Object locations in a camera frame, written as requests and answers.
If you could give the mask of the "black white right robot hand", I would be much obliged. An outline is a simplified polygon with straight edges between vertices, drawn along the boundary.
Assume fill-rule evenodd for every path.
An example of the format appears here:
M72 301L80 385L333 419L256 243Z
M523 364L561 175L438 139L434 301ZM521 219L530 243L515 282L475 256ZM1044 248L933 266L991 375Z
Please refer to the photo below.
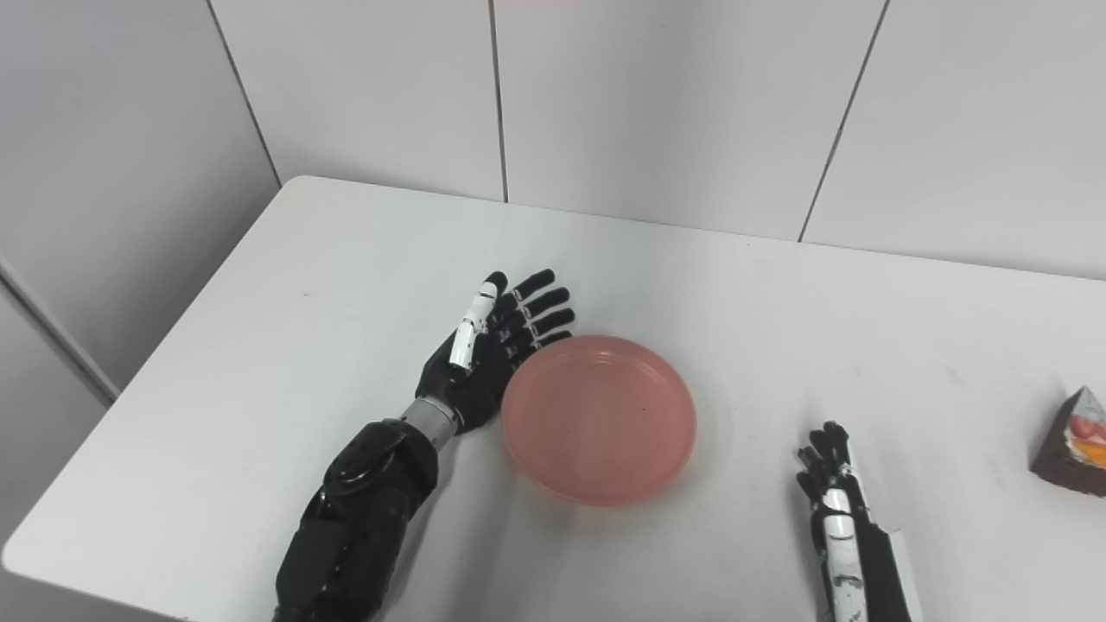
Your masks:
M797 450L797 483L810 505L810 533L820 561L824 621L920 621L912 564L899 531L874 520L849 444L827 421Z

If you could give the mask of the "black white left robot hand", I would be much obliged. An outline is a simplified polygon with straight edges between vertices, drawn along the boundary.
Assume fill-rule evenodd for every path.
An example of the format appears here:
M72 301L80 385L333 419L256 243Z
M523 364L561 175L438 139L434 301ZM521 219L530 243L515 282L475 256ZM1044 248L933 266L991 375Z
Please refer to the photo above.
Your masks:
M511 286L495 271L474 291L453 332L422 367L415 397L445 410L457 434L482 428L501 410L508 385L538 351L568 339L575 312L556 272Z

